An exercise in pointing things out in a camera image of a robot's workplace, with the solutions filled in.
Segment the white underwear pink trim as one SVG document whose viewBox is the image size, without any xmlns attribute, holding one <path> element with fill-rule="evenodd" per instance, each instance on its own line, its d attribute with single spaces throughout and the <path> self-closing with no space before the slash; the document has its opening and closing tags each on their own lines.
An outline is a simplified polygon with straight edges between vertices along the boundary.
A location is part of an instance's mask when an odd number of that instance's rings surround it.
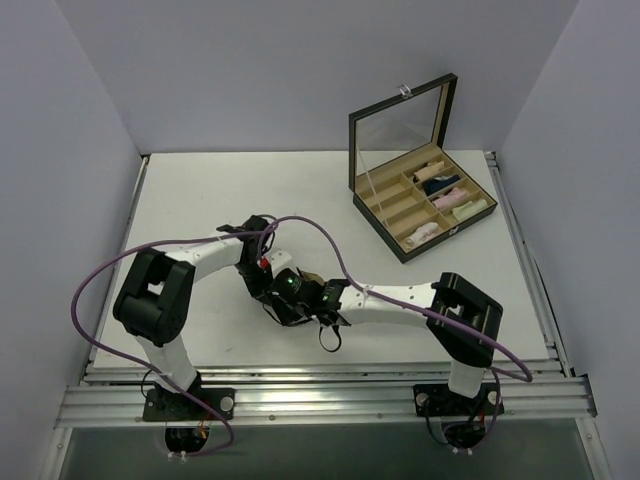
<svg viewBox="0 0 640 480">
<path fill-rule="evenodd" d="M 440 227 L 436 222 L 427 222 L 418 227 L 413 233 L 402 240 L 406 249 L 414 249 L 428 242 L 440 234 Z"/>
</svg>

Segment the tan brown underwear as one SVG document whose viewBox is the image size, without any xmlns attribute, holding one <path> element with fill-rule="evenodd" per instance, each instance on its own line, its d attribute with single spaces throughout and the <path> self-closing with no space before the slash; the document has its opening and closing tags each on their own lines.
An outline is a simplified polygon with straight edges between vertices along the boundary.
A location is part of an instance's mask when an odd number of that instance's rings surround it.
<svg viewBox="0 0 640 480">
<path fill-rule="evenodd" d="M 306 280 L 306 281 L 313 281 L 316 282 L 320 285 L 324 285 L 325 284 L 325 280 L 318 274 L 316 273 L 312 273 L 312 272 L 307 272 L 307 271 L 300 271 L 301 276 Z"/>
</svg>

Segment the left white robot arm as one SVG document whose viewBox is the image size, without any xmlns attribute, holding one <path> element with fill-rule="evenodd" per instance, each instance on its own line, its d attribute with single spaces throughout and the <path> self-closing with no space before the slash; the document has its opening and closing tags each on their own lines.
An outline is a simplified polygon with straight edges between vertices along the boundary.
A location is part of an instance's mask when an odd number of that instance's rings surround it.
<svg viewBox="0 0 640 480">
<path fill-rule="evenodd" d="M 269 218 L 251 216 L 240 226 L 223 225 L 213 236 L 181 243 L 173 250 L 146 247 L 131 264 L 113 306 L 113 317 L 142 346 L 149 363 L 160 371 L 158 384 L 167 393 L 165 405 L 179 419 L 194 417 L 202 395 L 193 386 L 199 373 L 191 363 L 181 332 L 196 282 L 234 267 L 251 298 L 267 304 L 273 275 L 258 258 L 261 232 Z"/>
</svg>

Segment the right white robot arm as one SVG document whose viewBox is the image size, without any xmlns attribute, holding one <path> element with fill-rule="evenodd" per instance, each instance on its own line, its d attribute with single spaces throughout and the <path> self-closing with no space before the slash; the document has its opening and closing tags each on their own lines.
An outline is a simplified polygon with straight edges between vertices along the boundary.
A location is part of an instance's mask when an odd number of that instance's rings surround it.
<svg viewBox="0 0 640 480">
<path fill-rule="evenodd" d="M 269 287 L 278 313 L 316 320 L 335 333 L 344 326 L 388 324 L 426 328 L 451 358 L 444 400 L 455 412 L 480 400 L 484 372 L 492 366 L 503 307 L 462 276 L 411 286 L 364 286 L 346 279 L 324 284 L 286 268 Z"/>
</svg>

